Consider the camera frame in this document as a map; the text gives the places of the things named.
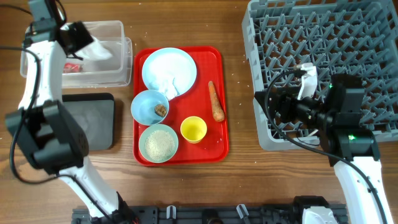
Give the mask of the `white napkin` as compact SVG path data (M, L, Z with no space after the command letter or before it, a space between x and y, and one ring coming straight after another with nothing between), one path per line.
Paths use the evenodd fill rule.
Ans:
M110 59L113 55L112 53L103 47L100 41L92 36L93 41L86 47L79 50L76 55L87 60L100 61Z

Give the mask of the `red snack wrapper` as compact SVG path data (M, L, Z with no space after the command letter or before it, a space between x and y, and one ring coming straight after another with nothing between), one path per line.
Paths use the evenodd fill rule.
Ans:
M82 65L77 63L66 63L63 68L63 73L80 73L82 71Z

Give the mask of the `orange carrot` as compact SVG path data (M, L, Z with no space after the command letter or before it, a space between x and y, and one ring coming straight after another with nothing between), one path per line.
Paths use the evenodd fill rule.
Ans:
M222 122L225 119L225 114L221 108L218 96L216 94L215 86L212 81L208 82L208 89L209 89L209 94L210 94L213 118L216 122Z

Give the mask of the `yellow cup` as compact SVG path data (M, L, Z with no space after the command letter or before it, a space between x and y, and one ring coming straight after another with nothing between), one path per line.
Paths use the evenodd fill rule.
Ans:
M180 125L181 135L192 144L199 143L205 137L207 130L205 121L198 116L187 117Z

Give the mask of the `light blue bowl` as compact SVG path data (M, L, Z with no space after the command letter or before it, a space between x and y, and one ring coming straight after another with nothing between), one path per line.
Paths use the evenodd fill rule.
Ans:
M155 112L156 106L165 108L165 116L160 116ZM131 104L132 117L139 124L152 126L163 122L169 112L168 99L158 91L144 90L137 94Z

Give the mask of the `brown food lump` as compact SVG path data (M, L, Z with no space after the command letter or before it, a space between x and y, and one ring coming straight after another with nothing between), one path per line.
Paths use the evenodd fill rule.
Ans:
M155 111L156 115L158 115L158 116L160 116L162 118L166 117L166 115L168 113L167 108L164 105L161 105L161 104L156 105L155 108L154 108L154 111Z

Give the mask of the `green bowl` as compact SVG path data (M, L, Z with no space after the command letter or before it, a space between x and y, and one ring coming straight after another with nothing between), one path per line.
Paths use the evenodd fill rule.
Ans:
M139 138L139 152L149 162L167 162L177 153L179 140L176 132L164 124L155 124L144 130Z

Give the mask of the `white rice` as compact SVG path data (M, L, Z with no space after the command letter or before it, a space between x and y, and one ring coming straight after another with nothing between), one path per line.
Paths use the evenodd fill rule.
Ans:
M160 162L172 156L175 143L170 133L164 130L156 130L148 136L144 146L149 159Z

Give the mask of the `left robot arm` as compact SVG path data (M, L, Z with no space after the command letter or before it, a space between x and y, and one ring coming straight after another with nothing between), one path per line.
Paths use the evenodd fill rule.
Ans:
M88 157L84 131L64 107L62 75L67 57L94 40L81 21L67 23L60 1L29 1L33 21L17 51L29 62L24 95L17 111L6 115L12 135L9 165L14 176L30 185L15 165L15 148L49 180L64 181L88 208L90 223L138 223L138 216L99 175Z

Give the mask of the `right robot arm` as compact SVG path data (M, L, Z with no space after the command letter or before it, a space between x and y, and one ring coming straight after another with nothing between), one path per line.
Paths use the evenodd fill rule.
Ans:
M268 123L292 144L327 156L346 199L352 223L392 223L382 183L381 154L373 133L360 125L365 90L359 77L333 75L324 102L306 96L297 88L268 88L254 94ZM286 135L274 122L301 121L317 129L320 149L306 146Z

